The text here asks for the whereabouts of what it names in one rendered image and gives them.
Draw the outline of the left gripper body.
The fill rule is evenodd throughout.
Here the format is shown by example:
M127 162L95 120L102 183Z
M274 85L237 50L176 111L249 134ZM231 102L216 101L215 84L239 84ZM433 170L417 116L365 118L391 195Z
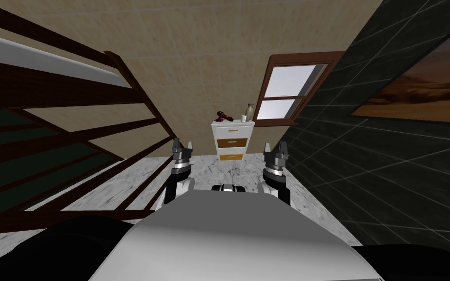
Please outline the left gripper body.
M185 168L188 167L189 160L191 158L193 150L172 150L173 153L173 160L174 162L174 168Z

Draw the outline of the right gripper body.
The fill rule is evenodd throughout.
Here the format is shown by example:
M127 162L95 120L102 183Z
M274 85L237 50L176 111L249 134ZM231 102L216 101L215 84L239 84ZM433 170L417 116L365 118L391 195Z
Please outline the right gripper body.
M288 154L264 154L266 167L274 170L281 170L286 167Z

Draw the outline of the white drawer cabinet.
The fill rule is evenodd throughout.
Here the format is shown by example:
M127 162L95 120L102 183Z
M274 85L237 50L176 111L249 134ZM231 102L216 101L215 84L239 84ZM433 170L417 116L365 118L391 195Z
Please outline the white drawer cabinet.
M238 161L244 158L255 125L254 121L242 121L217 112L212 122L214 144L220 161Z

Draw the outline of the brown framed window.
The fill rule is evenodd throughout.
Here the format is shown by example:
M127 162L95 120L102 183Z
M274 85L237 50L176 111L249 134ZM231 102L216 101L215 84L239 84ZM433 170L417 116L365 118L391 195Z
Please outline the brown framed window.
M253 121L255 127L293 126L343 51L269 57Z

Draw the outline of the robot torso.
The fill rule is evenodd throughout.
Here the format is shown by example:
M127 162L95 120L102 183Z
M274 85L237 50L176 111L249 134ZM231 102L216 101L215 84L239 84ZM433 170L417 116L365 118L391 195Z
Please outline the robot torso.
M89 281L381 281L273 195L190 190L135 224Z

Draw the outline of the dark wooden bunk bed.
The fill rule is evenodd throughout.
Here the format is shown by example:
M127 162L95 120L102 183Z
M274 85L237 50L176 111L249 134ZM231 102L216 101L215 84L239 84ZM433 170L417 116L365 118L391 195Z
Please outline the dark wooden bunk bed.
M7 162L53 152L76 144L94 149L91 154L1 185L0 194L5 194L8 190L14 190L26 183L41 180L97 156L111 158L110 161L102 162L60 183L54 185L49 182L43 183L33 196L30 195L29 190L23 190L11 196L5 195L5 199L11 199L12 204L0 210L0 233L47 228L57 222L80 216L79 210L67 210L67 206L111 180L150 153L155 152L156 149L175 140L175 136L169 134L165 139L130 158L121 160L118 155L94 145L92 141L158 123L166 129L166 132L170 133L171 129L167 127L162 116L157 115L151 119L68 132L49 121L28 113L28 108L136 103L147 103L152 113L156 113L157 109L118 55L112 52L95 51L1 8L0 28L118 68L129 84L124 87L107 83L106 79L96 81L78 78L72 76L69 70L65 74L58 74L48 70L34 69L30 66L19 66L15 63L15 59L21 58L22 54L15 54L14 46L6 48L4 51L0 50L0 110L29 120L27 124L0 126L0 133L36 128L54 131L51 136L0 144L0 166Z

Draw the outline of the sunset landscape wall picture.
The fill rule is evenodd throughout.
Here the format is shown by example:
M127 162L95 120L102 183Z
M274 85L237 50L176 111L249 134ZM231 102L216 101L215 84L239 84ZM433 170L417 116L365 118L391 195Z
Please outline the sunset landscape wall picture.
M353 115L450 122L450 37L359 106Z

